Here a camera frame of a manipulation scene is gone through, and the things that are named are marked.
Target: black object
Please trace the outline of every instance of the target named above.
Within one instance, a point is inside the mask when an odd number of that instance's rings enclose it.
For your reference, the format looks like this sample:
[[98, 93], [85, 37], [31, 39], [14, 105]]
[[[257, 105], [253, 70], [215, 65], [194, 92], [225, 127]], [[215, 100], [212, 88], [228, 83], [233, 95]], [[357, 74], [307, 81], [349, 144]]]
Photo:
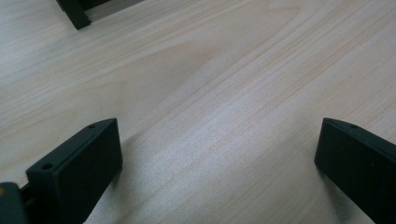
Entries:
[[91, 24], [85, 15], [86, 10], [97, 7], [109, 0], [56, 0], [61, 9], [67, 14], [76, 29], [84, 28]]
[[396, 146], [354, 124], [324, 119], [315, 157], [375, 223], [396, 223]]
[[0, 184], [0, 223], [83, 223], [121, 166], [117, 120], [91, 124], [31, 166], [21, 190]]

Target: black plastic part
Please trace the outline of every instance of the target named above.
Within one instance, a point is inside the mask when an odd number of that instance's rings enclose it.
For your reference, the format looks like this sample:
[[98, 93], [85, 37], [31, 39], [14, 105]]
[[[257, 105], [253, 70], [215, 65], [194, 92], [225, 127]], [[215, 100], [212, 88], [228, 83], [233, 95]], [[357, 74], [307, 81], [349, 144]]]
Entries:
[[0, 185], [0, 224], [81, 224], [121, 166], [117, 120], [91, 124], [31, 166], [21, 190]]
[[84, 28], [91, 24], [85, 15], [85, 10], [97, 7], [109, 0], [56, 0], [61, 9], [67, 14], [76, 29]]
[[28, 224], [20, 189], [14, 183], [0, 183], [0, 223]]
[[82, 223], [121, 166], [117, 121], [108, 119], [72, 136], [26, 174], [48, 223]]
[[315, 157], [375, 223], [396, 223], [396, 146], [350, 123], [324, 119]]

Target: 3d-printed part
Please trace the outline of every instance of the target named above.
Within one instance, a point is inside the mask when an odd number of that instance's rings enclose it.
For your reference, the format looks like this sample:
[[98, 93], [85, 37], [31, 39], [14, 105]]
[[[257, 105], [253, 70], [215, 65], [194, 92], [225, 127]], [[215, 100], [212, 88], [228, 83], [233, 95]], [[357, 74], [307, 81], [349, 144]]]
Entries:
[[[27, 216], [33, 224], [81, 224], [121, 166], [117, 120], [91, 124], [31, 166], [26, 171], [29, 183], [21, 192], [15, 185], [10, 187], [10, 197], [15, 200], [9, 209]], [[0, 197], [2, 213], [7, 200], [11, 199]], [[23, 223], [0, 220], [1, 224]]]
[[84, 28], [91, 24], [89, 18], [85, 15], [86, 10], [97, 7], [109, 0], [56, 0], [61, 9], [67, 14], [70, 21], [73, 22], [76, 29]]
[[317, 167], [375, 223], [396, 223], [396, 146], [354, 124], [324, 119]]
[[0, 208], [0, 223], [29, 223], [18, 185], [0, 183]]

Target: screw hole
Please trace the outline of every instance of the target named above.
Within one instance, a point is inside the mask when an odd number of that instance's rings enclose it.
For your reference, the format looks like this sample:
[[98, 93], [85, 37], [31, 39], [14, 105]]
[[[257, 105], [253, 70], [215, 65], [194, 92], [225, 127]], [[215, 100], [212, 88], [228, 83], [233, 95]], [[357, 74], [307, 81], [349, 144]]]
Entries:
[[43, 165], [43, 166], [41, 167], [41, 169], [43, 169], [43, 170], [49, 170], [49, 169], [52, 168], [52, 167], [53, 167], [53, 164], [47, 163], [47, 164]]

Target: light wood surface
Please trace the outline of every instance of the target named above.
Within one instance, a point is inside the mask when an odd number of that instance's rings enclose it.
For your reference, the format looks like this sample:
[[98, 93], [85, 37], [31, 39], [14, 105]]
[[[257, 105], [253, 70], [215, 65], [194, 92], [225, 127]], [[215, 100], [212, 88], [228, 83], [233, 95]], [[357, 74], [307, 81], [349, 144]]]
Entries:
[[115, 117], [124, 168], [87, 223], [372, 223], [314, 156], [324, 117], [396, 143], [396, 1], [133, 2], [77, 31], [0, 1], [0, 181]]

